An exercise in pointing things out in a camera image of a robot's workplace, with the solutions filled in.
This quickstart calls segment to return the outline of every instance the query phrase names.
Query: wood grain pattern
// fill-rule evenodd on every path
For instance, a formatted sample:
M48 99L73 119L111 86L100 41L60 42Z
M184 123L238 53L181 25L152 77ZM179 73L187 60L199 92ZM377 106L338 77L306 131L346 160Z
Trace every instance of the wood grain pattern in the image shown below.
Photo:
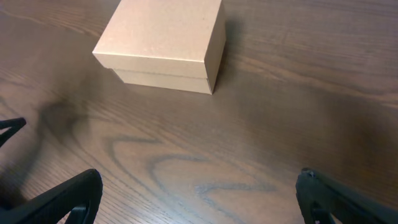
M28 121L0 150L7 195L94 167L97 223L303 223L309 166L398 209L398 3L225 0L213 96L103 68L117 5L0 0L0 119Z

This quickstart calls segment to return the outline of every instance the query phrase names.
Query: wooden table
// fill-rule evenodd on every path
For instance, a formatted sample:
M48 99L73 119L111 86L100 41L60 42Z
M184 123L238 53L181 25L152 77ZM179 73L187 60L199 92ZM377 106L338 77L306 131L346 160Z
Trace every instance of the wooden table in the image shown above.
M303 223L312 167L398 208L398 2L225 0L213 96L103 68L117 5L0 0L0 119L28 122L0 150L6 195L94 167L97 223Z

